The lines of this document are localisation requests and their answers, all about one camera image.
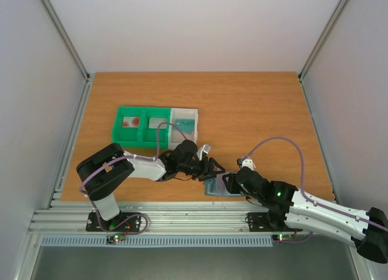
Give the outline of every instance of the slotted metal strip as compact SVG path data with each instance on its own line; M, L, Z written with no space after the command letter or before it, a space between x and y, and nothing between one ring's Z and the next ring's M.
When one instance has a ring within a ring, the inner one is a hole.
M271 247L269 235L195 235L127 236L115 244L106 243L106 235L45 235L42 246L50 247Z

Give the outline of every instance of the metal corner post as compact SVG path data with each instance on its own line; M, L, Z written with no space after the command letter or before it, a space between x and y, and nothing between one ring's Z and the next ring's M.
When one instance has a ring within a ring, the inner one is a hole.
M332 30L335 26L337 20L340 18L342 12L344 11L344 9L348 3L349 3L349 0L339 0L338 1L337 5L334 8L332 15L330 16L328 22L326 23L325 27L323 28L321 35L319 36L316 44L314 45L313 50L311 51L309 57L307 58L306 63L304 63L304 66L299 74L300 79L303 79L306 76L313 61L315 60L315 58L318 55L319 51L321 50L322 46L326 42L327 38L329 37L330 33L332 32Z
M58 15L55 12L54 7L52 6L50 0L41 0L43 7L45 8L48 16L52 20L55 28L57 29L59 35L61 36L62 40L64 41L66 47L70 51L70 54L72 55L74 61L76 62L79 71L87 81L89 78L89 74L87 73L87 70L84 66L84 64L81 61L81 58L78 56L77 51L74 48L74 45L72 41L70 40L68 34L66 33L66 30L64 26L62 25L61 21L59 20Z

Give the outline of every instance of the table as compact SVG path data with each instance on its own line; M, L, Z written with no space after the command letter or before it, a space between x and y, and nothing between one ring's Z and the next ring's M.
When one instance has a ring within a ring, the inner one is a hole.
M303 91L294 72L97 73L75 144L62 201L85 201L76 166L112 142L118 106L197 108L198 142L210 144L210 156L227 171L236 159L271 136L286 136L306 160L306 191L332 200L333 194ZM155 150L128 148L152 156ZM269 180L299 186L300 161L285 141L264 144L252 156L256 170ZM198 181L153 182L126 179L115 191L118 201L236 201L204 195Z

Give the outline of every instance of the gray floor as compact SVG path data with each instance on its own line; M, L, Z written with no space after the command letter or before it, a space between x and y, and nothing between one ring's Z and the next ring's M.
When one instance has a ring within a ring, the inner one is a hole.
M32 279L357 279L349 255L322 237L273 248L42 247Z

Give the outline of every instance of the plastic container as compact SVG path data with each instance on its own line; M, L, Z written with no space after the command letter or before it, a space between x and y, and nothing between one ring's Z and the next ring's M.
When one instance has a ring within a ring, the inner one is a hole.
M188 139L196 142L197 109L128 106L117 110L112 141L122 147L156 148L156 129L163 121L177 125ZM179 131L169 125L162 125L159 130L161 148L174 149L183 139Z

